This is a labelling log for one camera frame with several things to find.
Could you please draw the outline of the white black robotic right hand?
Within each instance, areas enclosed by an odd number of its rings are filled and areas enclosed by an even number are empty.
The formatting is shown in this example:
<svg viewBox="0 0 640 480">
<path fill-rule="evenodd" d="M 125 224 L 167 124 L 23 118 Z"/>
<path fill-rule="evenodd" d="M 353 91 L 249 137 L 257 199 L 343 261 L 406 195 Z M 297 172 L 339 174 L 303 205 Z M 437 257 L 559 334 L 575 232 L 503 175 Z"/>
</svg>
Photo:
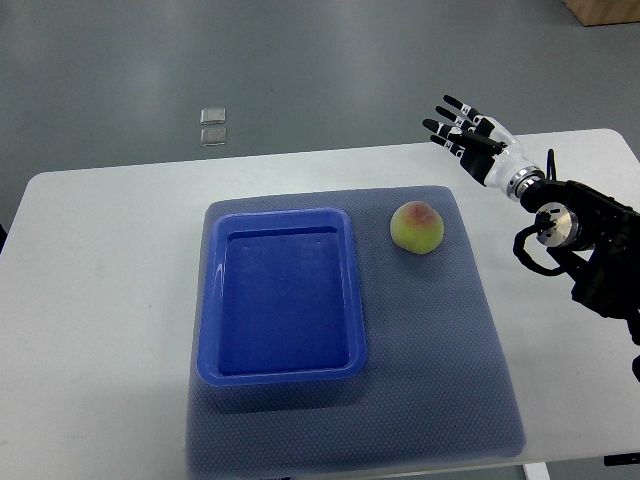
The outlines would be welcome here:
<svg viewBox="0 0 640 480">
<path fill-rule="evenodd" d="M 526 158 L 522 144 L 500 122 L 471 105 L 445 95 L 436 112 L 441 121 L 425 119 L 430 140 L 458 159 L 479 184 L 501 190 L 517 201 L 532 184 L 544 178 L 539 166 Z"/>
</svg>

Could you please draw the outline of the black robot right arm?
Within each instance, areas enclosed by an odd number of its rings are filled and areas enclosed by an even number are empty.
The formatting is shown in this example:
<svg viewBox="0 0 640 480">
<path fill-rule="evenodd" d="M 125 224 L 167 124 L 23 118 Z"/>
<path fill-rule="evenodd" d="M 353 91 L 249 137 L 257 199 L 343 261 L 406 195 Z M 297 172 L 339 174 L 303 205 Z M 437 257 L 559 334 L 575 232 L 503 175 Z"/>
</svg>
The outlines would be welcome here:
<svg viewBox="0 0 640 480">
<path fill-rule="evenodd" d="M 567 274 L 573 301 L 627 323 L 639 343 L 639 214 L 576 181 L 539 180 L 520 197 L 535 215 L 513 253 L 544 276 Z"/>
</svg>

